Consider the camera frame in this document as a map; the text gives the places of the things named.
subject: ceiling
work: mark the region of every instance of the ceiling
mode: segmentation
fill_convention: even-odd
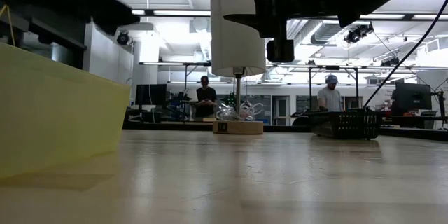
[[[210,0],[121,0],[133,8],[149,9],[183,9],[209,10]],[[436,13],[444,0],[391,0],[377,10],[378,13]],[[204,37],[192,31],[192,18],[145,17],[142,22],[151,22],[164,42],[160,49],[163,58],[175,58],[176,61],[185,57],[191,59],[195,51],[200,51]],[[303,64],[309,59],[317,64],[364,63],[374,58],[381,60],[389,50],[398,49],[399,55],[407,53],[425,33],[429,22],[373,22],[375,34],[370,34],[354,47],[347,49],[342,45],[342,37],[347,31],[341,31],[325,46],[297,45],[295,54],[297,62]],[[448,22],[439,22],[430,34],[431,36],[448,36]]]

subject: black basket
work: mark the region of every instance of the black basket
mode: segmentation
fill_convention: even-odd
[[[364,110],[318,112],[309,116],[313,133],[337,139],[375,139],[382,121],[381,113]]]

